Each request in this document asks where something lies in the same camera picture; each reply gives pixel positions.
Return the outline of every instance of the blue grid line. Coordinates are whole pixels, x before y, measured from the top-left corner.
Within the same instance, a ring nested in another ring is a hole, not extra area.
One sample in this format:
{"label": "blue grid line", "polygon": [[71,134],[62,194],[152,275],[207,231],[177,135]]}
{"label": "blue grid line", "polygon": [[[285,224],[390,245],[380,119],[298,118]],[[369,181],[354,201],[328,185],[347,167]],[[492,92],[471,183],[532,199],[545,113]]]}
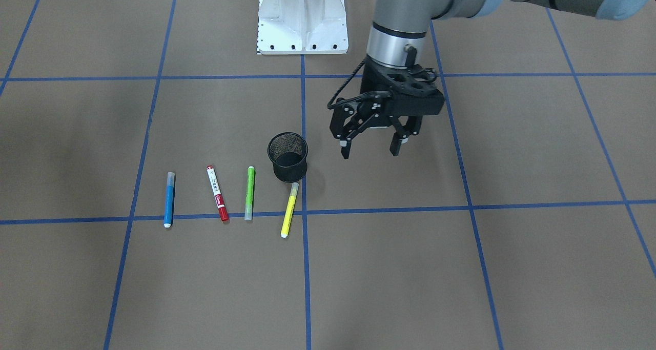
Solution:
{"label": "blue grid line", "polygon": [[572,208],[584,206],[624,205],[621,200],[607,201],[566,201],[560,203],[516,203],[516,204],[492,204],[473,205],[474,210],[498,210],[498,209],[534,209],[534,208]]}
{"label": "blue grid line", "polygon": [[299,79],[298,74],[163,75],[161,79]]}
{"label": "blue grid line", "polygon": [[82,218],[44,218],[44,219],[7,219],[0,221],[0,226],[10,224],[55,224],[84,222],[125,222],[128,217],[82,217]]}
{"label": "blue grid line", "polygon": [[444,77],[444,70],[442,68],[442,61],[440,58],[440,47],[438,46],[438,39],[435,35],[435,28],[433,23],[430,24],[430,33],[433,37],[433,47],[435,49],[435,56],[438,60],[438,70],[440,72],[440,80],[442,89],[444,90],[444,99],[449,114],[449,123],[452,127],[453,143],[455,145],[456,154],[458,156],[458,163],[460,165],[460,172],[462,175],[462,185],[464,187],[464,194],[467,198],[467,206],[469,207],[469,218],[471,219],[471,227],[474,229],[474,238],[476,239],[476,248],[478,250],[478,259],[481,263],[481,271],[483,273],[483,281],[485,282],[485,291],[487,292],[487,301],[490,306],[490,314],[492,315],[492,322],[494,323],[495,334],[497,335],[497,345],[499,350],[503,350],[503,340],[501,337],[501,328],[499,327],[499,319],[497,318],[497,308],[494,304],[494,295],[492,294],[492,286],[490,285],[489,275],[487,273],[487,264],[485,264],[485,255],[483,254],[483,245],[481,243],[480,234],[478,233],[478,223],[476,222],[476,215],[474,214],[472,196],[469,193],[469,184],[467,182],[467,175],[464,170],[464,161],[462,161],[462,152],[460,143],[458,142],[458,132],[455,127],[453,119],[452,106],[450,105],[449,91]]}
{"label": "blue grid line", "polygon": [[164,70],[164,59],[166,58],[166,50],[169,44],[169,35],[171,35],[171,25],[173,24],[173,15],[175,12],[176,0],[171,0],[171,11],[169,12],[169,21],[167,24],[166,34],[164,35],[164,45],[162,46],[161,57],[159,59],[159,68],[157,69],[157,81],[155,82],[155,89],[153,91],[153,100],[150,104],[150,113],[148,114],[148,124],[146,125],[146,134],[143,136],[143,147],[141,148],[141,158],[139,160],[139,169],[136,173],[136,180],[134,182],[134,196],[132,205],[130,207],[130,215],[127,221],[127,228],[125,229],[124,246],[121,252],[121,263],[119,264],[118,274],[116,276],[116,286],[114,288],[114,296],[112,299],[112,308],[110,310],[110,319],[107,323],[107,332],[105,334],[104,350],[110,348],[110,341],[112,340],[112,329],[116,315],[116,308],[119,301],[119,293],[121,292],[122,274],[125,268],[125,259],[127,257],[127,249],[130,243],[130,234],[132,233],[132,224],[134,221],[134,211],[136,210],[136,201],[139,197],[139,187],[141,185],[141,175],[144,171],[144,164],[146,163],[146,152],[148,151],[148,140],[150,134],[150,125],[153,123],[153,114],[155,113],[155,105],[157,104],[157,94],[159,93],[159,83],[162,71]]}
{"label": "blue grid line", "polygon": [[467,205],[455,206],[420,206],[409,208],[361,208],[361,209],[325,209],[308,210],[308,215],[329,214],[375,214],[375,213],[407,213],[407,212],[450,212],[454,210],[469,210]]}
{"label": "blue grid line", "polygon": [[604,156],[606,157],[606,161],[608,162],[608,166],[611,169],[611,173],[613,173],[613,178],[616,181],[617,184],[617,189],[619,190],[619,193],[622,196],[622,200],[624,201],[624,204],[626,206],[626,211],[628,212],[628,216],[631,219],[631,222],[633,223],[633,229],[635,229],[635,233],[638,236],[638,240],[640,241],[640,244],[642,245],[642,250],[645,253],[645,256],[647,257],[647,262],[649,263],[649,266],[651,267],[651,272],[654,275],[654,278],[656,278],[656,265],[654,265],[654,260],[651,258],[651,254],[649,253],[649,248],[647,247],[647,243],[645,242],[644,237],[642,236],[642,231],[640,231],[640,227],[638,226],[638,222],[636,221],[635,216],[633,215],[633,210],[631,210],[631,205],[626,199],[626,194],[624,192],[624,189],[622,187],[622,184],[619,180],[619,176],[617,175],[616,169],[614,168],[613,161],[611,160],[611,156],[608,152],[608,149],[604,143],[604,139],[602,138],[602,133],[599,130],[597,126],[597,121],[595,121],[595,117],[592,114],[592,110],[590,109],[590,105],[588,104],[588,99],[585,96],[585,93],[583,92],[583,87],[581,86],[581,82],[579,81],[579,78],[577,77],[577,73],[574,70],[574,65],[572,65],[571,59],[569,58],[569,53],[567,53],[567,48],[565,48],[565,43],[563,42],[562,38],[560,37],[560,32],[558,32],[558,27],[556,27],[556,21],[554,20],[554,17],[551,15],[551,11],[549,9],[545,9],[546,14],[549,16],[549,20],[551,21],[551,26],[553,27],[553,31],[556,33],[556,37],[558,38],[558,42],[560,43],[560,47],[563,50],[563,54],[565,54],[565,60],[567,60],[567,65],[569,66],[569,69],[572,72],[572,76],[574,77],[574,81],[576,82],[576,86],[579,89],[579,94],[581,95],[581,100],[583,100],[583,105],[585,106],[586,112],[588,112],[588,117],[590,118],[590,122],[592,123],[592,127],[594,128],[595,135],[597,135],[597,140],[599,140],[599,144],[602,147],[602,151],[604,151]]}
{"label": "blue grid line", "polygon": [[37,12],[37,8],[39,7],[39,2],[40,0],[34,1],[32,11],[30,12],[30,17],[28,18],[27,23],[25,23],[23,34],[20,36],[20,39],[18,40],[18,45],[16,45],[16,50],[14,50],[14,55],[12,55],[11,61],[9,62],[7,73],[5,73],[5,79],[2,81],[2,84],[0,84],[0,96],[2,96],[2,93],[5,90],[5,86],[7,86],[7,79],[9,78],[9,75],[11,75],[11,70],[14,69],[14,64],[16,63],[16,59],[18,58],[18,54],[21,51],[21,47],[23,47],[23,41],[25,41],[25,37],[26,35],[28,35],[28,30],[30,30],[30,25],[32,24],[32,19],[34,18],[35,13]]}
{"label": "blue grid line", "polygon": [[629,200],[629,204],[655,204],[656,199],[646,199],[646,200]]}
{"label": "blue grid line", "polygon": [[[631,205],[652,205],[656,199],[629,200]],[[544,209],[544,208],[576,208],[588,206],[625,205],[622,200],[605,201],[569,201],[555,203],[513,203],[513,204],[489,204],[489,205],[445,205],[445,206],[420,206],[401,208],[360,208],[360,209],[325,209],[306,210],[307,215],[332,215],[332,214],[380,214],[380,213],[408,213],[408,212],[451,212],[457,210],[513,210],[513,209]],[[303,215],[303,211],[296,211],[294,215]],[[253,217],[279,217],[285,215],[281,212],[254,212]],[[218,214],[178,214],[173,219],[218,219]],[[243,213],[231,213],[231,218],[243,217]],[[157,221],[163,219],[163,215],[135,215],[133,221]],[[125,222],[125,217],[80,217],[80,218],[45,218],[45,219],[4,219],[0,225],[11,224],[56,224],[56,223],[78,223],[78,222]]]}
{"label": "blue grid line", "polygon": [[[577,76],[592,77],[644,77],[656,76],[656,72],[577,72]],[[305,79],[317,78],[348,78],[348,74],[307,74]],[[572,73],[559,72],[518,72],[518,73],[445,73],[444,77],[572,77]],[[299,79],[298,74],[282,75],[163,75],[160,79],[185,80],[185,79]],[[157,80],[156,75],[117,75],[117,76],[89,76],[89,77],[0,77],[3,82],[34,82],[34,81],[136,81]]]}
{"label": "blue grid line", "polygon": [[462,73],[462,74],[441,74],[443,77],[549,77],[565,76],[570,77],[571,73],[543,72],[543,73]]}
{"label": "blue grid line", "polygon": [[[300,126],[303,138],[305,132],[305,55],[300,56]],[[303,219],[303,271],[305,275],[305,348],[312,350],[312,318],[310,305],[310,247],[308,244],[308,193],[307,175],[303,177],[301,191]]]}
{"label": "blue grid line", "polygon": [[592,75],[592,76],[640,76],[640,75],[656,75],[656,72],[588,72],[588,73],[581,73],[581,72],[576,72],[576,75]]}
{"label": "blue grid line", "polygon": [[156,80],[156,75],[116,75],[99,77],[10,77],[7,81],[136,81]]}

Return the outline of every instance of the mesh cup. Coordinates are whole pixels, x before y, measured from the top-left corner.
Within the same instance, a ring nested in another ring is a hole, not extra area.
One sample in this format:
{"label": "mesh cup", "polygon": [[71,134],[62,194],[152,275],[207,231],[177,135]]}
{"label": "mesh cup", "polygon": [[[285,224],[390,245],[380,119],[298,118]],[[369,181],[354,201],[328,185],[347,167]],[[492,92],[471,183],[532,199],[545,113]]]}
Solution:
{"label": "mesh cup", "polygon": [[293,132],[283,132],[274,136],[267,149],[269,159],[274,164],[274,174],[283,182],[298,182],[308,170],[308,144]]}

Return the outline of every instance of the floor tile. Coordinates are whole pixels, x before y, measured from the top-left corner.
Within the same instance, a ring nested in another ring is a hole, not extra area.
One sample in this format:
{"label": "floor tile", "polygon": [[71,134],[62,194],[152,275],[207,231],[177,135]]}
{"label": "floor tile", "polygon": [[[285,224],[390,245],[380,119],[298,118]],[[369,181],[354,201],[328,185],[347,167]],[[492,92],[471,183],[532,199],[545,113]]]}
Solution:
{"label": "floor tile", "polygon": [[629,199],[656,199],[656,77],[579,77]]}
{"label": "floor tile", "polygon": [[476,217],[504,348],[654,346],[656,285],[623,205]]}
{"label": "floor tile", "polygon": [[[390,153],[394,130],[368,129],[353,141],[344,160],[330,133],[332,111],[326,109],[342,79],[308,79],[307,205],[310,209],[394,208],[466,205],[447,110],[424,117],[419,136]],[[344,97],[358,94],[354,79]]]}
{"label": "floor tile", "polygon": [[577,72],[656,72],[656,3],[624,21],[551,12]]}
{"label": "floor tile", "polygon": [[152,81],[10,82],[0,219],[128,215]]}
{"label": "floor tile", "polygon": [[3,348],[99,348],[125,222],[0,226]]}
{"label": "floor tile", "polygon": [[35,0],[0,0],[0,76],[5,77]]}
{"label": "floor tile", "polygon": [[445,73],[570,72],[543,7],[505,1],[489,16],[433,25]]}
{"label": "floor tile", "polygon": [[302,222],[136,222],[110,348],[305,348]]}
{"label": "floor tile", "polygon": [[654,260],[656,259],[656,204],[631,205],[631,210],[647,244],[651,259]]}
{"label": "floor tile", "polygon": [[257,54],[258,0],[177,0],[165,75],[300,74],[298,55]]}
{"label": "floor tile", "polygon": [[171,0],[40,0],[12,77],[157,75]]}
{"label": "floor tile", "polygon": [[571,77],[447,86],[475,204],[621,199]]}
{"label": "floor tile", "polygon": [[206,167],[230,213],[243,213],[255,166],[255,212],[285,210],[289,185],[276,179],[267,146],[301,132],[299,79],[164,80],[150,128],[137,215],[160,215],[166,174],[176,173],[175,214],[217,213]]}
{"label": "floor tile", "polygon": [[307,219],[312,348],[497,348],[468,212]]}

